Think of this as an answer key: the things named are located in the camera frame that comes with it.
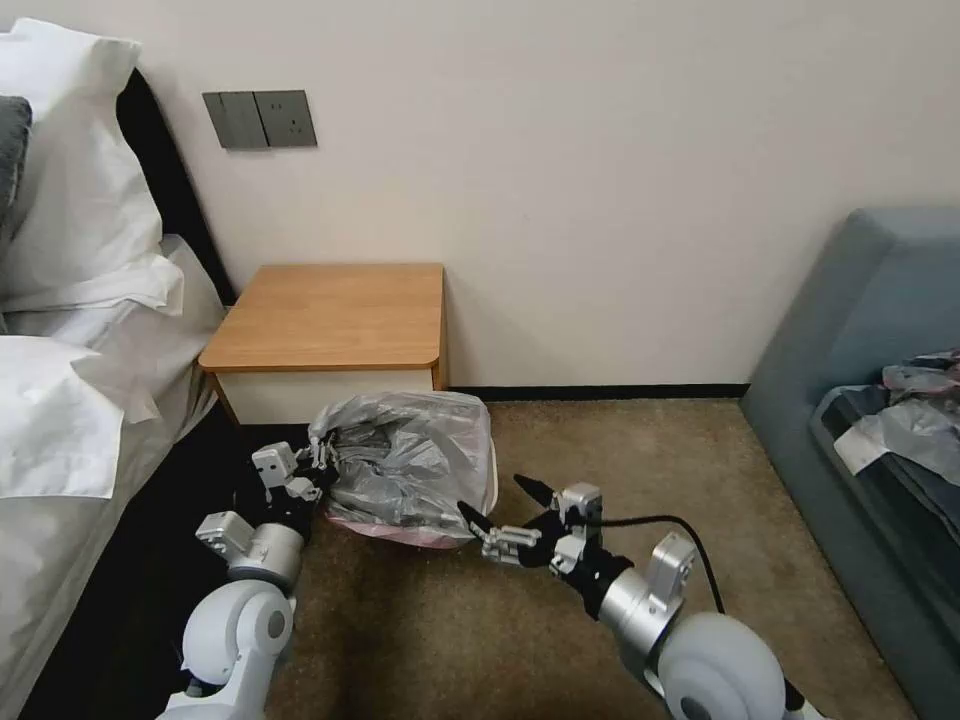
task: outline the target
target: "carpet floor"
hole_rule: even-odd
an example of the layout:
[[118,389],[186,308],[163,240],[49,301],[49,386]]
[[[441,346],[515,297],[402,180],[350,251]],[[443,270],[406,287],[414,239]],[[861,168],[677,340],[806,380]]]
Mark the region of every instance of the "carpet floor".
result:
[[[608,517],[673,513],[701,534],[727,610],[832,718],[913,713],[734,401],[497,403],[493,518],[536,506],[515,472],[599,485]],[[643,567],[668,528],[605,531]],[[418,550],[317,520],[290,662],[270,720],[664,718],[609,633],[544,570],[482,561],[477,543]],[[686,612],[711,609],[702,569]]]

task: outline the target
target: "gray pillow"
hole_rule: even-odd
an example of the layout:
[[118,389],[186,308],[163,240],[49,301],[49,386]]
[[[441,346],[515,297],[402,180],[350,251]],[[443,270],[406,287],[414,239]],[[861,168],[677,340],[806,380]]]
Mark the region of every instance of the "gray pillow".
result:
[[[13,204],[23,177],[33,111],[21,97],[0,95],[0,258],[13,236]],[[0,315],[0,334],[6,332]]]

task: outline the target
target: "trash bag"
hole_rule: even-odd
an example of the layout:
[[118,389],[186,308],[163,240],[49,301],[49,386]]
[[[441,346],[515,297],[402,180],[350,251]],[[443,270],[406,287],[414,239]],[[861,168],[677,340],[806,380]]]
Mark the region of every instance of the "trash bag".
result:
[[960,486],[960,351],[888,365],[889,407],[857,421],[875,445],[913,460]]
[[497,500],[490,415],[480,400],[451,392],[358,395],[325,408],[311,442],[333,435],[340,479],[327,517],[364,535],[426,547],[473,538],[457,510],[483,513]]

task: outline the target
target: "light switch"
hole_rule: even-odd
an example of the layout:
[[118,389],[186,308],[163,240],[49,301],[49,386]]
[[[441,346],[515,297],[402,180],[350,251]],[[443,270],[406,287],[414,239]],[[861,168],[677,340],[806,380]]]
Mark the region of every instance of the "light switch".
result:
[[258,150],[268,147],[252,92],[203,93],[221,147]]

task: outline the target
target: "black headboard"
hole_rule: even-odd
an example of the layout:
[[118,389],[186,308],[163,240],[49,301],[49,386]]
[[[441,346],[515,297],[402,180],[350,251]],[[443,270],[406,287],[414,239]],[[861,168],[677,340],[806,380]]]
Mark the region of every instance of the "black headboard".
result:
[[140,159],[143,174],[163,218],[163,232],[183,237],[217,287],[224,305],[233,305],[237,294],[210,237],[193,184],[180,151],[170,134],[160,105],[139,70],[117,98],[117,119],[123,137]]

